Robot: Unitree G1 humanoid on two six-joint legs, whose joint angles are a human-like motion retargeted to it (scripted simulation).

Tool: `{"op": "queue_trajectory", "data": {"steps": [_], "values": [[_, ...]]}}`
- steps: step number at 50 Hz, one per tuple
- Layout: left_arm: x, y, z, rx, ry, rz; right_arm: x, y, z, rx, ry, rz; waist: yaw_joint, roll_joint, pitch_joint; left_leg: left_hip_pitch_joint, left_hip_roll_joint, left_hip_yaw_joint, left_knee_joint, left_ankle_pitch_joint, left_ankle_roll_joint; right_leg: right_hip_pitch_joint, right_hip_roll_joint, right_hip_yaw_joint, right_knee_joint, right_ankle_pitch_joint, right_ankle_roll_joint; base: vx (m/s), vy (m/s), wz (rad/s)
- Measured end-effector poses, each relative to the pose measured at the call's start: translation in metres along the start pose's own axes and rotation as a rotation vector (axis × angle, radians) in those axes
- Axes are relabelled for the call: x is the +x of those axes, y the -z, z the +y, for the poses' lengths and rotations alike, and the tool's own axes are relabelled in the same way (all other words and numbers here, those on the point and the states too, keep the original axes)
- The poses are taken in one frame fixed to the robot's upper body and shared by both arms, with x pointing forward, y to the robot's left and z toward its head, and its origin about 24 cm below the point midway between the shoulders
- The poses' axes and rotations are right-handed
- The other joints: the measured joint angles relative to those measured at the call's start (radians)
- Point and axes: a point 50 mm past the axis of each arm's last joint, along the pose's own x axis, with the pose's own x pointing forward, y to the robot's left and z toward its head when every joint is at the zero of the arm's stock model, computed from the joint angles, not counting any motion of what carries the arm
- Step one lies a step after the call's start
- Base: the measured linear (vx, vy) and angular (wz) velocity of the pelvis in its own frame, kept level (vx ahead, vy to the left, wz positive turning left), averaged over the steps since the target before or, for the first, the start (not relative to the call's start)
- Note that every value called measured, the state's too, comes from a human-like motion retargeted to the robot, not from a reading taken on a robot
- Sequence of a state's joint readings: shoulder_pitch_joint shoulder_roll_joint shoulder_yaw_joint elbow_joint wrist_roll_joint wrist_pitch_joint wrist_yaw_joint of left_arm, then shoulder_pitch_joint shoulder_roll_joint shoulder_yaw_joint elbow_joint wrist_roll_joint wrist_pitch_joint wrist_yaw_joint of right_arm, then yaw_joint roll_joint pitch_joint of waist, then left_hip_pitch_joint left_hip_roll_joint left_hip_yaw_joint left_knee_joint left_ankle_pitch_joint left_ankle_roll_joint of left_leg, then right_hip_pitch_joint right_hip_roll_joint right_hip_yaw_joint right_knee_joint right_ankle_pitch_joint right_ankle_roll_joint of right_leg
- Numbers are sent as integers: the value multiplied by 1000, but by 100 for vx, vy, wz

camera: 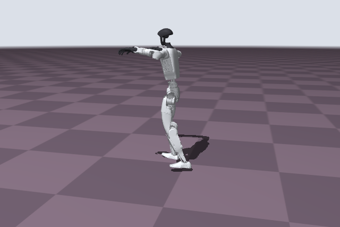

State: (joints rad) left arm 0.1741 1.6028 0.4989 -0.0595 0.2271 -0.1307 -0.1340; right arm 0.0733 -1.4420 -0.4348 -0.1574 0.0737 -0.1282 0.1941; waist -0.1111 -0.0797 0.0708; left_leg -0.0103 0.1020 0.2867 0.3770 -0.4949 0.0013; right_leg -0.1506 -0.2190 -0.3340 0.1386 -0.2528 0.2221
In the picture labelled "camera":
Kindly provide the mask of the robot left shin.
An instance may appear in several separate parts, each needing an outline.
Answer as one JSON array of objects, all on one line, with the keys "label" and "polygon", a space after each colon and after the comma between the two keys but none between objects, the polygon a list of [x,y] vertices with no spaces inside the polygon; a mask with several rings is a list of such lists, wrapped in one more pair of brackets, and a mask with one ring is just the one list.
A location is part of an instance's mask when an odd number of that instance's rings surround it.
[{"label": "robot left shin", "polygon": [[176,154],[178,155],[180,160],[181,159],[183,160],[182,163],[186,162],[186,159],[184,157],[183,150],[182,150],[183,147],[182,147],[180,139],[177,135],[177,131],[175,129],[170,129],[169,132],[168,132],[168,135],[169,135],[169,138],[168,137],[167,138],[168,138],[172,148],[174,149],[174,151],[176,152]]}]

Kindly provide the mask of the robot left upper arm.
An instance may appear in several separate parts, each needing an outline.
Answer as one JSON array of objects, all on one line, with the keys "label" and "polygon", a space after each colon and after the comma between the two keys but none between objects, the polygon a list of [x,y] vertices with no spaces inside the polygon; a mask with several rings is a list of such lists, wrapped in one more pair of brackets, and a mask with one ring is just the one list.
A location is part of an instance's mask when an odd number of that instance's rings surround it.
[{"label": "robot left upper arm", "polygon": [[169,58],[169,52],[167,50],[160,51],[160,52],[154,52],[152,54],[152,58],[158,60],[161,58],[162,60]]}]

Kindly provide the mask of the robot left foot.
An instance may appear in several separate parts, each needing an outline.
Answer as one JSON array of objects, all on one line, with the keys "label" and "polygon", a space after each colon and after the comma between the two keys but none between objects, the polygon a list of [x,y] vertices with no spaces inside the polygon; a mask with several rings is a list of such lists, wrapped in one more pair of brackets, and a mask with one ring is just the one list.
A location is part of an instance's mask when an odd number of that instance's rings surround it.
[{"label": "robot left foot", "polygon": [[191,168],[191,163],[190,162],[182,163],[182,161],[179,161],[177,163],[170,164],[169,166],[170,167],[175,167],[175,168],[187,168],[187,169],[190,169]]}]

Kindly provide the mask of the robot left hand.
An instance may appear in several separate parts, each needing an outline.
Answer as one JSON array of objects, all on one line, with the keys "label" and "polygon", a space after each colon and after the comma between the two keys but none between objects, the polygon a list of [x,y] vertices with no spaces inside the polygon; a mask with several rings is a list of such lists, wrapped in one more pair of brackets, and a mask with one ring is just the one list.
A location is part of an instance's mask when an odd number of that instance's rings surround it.
[{"label": "robot left hand", "polygon": [[129,52],[132,52],[132,53],[134,53],[134,52],[136,52],[137,51],[137,48],[136,47],[126,47],[126,48],[121,48],[121,49],[119,49],[118,50],[118,54],[121,54],[121,55],[123,55],[123,53],[124,52],[127,52],[127,54],[129,53]]}]

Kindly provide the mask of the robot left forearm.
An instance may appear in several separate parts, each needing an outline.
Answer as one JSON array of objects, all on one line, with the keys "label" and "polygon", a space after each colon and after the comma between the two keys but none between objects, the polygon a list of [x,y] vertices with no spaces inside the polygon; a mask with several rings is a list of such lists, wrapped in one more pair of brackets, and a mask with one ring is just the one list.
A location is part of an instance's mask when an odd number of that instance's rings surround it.
[{"label": "robot left forearm", "polygon": [[146,55],[146,56],[149,56],[149,57],[152,56],[153,51],[154,51],[154,52],[160,52],[160,51],[157,51],[157,50],[154,50],[154,49],[146,49],[146,48],[142,48],[142,47],[139,48],[139,47],[137,47],[137,46],[135,46],[135,47],[137,48],[137,51],[134,52],[134,53],[140,54],[140,55]]}]

